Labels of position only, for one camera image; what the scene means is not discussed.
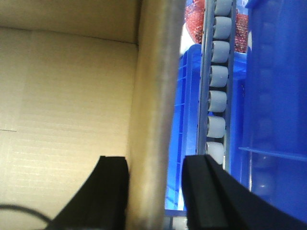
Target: cardboard box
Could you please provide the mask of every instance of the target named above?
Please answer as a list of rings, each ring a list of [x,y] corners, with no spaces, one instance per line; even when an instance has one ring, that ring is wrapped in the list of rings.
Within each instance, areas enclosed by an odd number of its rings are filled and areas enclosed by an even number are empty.
[[[183,8],[0,2],[0,203],[54,217],[100,155],[125,156],[127,229],[161,228]],[[44,226],[0,211],[1,230]]]

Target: black cable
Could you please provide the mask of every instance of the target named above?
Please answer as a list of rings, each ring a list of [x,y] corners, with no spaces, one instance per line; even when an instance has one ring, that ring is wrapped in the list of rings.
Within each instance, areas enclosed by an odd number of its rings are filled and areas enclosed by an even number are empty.
[[[52,221],[49,217],[42,214],[41,212],[20,205],[0,204],[0,210],[13,210],[13,211],[24,212],[32,216],[35,216],[46,223],[50,223]]]

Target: blue plastic bin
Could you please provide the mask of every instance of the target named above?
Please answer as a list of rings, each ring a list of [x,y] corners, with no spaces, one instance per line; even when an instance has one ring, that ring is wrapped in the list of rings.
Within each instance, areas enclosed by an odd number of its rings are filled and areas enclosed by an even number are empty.
[[[234,75],[229,171],[307,222],[307,1],[247,7],[252,44],[247,74]]]
[[[180,58],[167,174],[165,208],[183,210],[181,170],[184,156],[196,153],[201,45]]]

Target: blue container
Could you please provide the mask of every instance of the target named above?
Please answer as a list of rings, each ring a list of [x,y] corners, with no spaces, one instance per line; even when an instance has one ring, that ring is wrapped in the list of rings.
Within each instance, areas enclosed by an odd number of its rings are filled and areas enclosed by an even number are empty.
[[[249,0],[247,74],[234,76],[230,173],[307,222],[307,1]]]
[[[183,210],[181,169],[186,155],[196,153],[201,45],[192,45],[180,58],[175,110],[169,145],[165,208]]]

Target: red object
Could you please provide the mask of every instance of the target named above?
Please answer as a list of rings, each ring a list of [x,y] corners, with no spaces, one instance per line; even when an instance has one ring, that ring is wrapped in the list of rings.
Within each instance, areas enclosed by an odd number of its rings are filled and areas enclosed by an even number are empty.
[[[248,45],[248,15],[236,14],[235,51],[246,53]]]
[[[185,21],[187,30],[195,43],[201,44],[205,0],[194,0],[186,7]]]

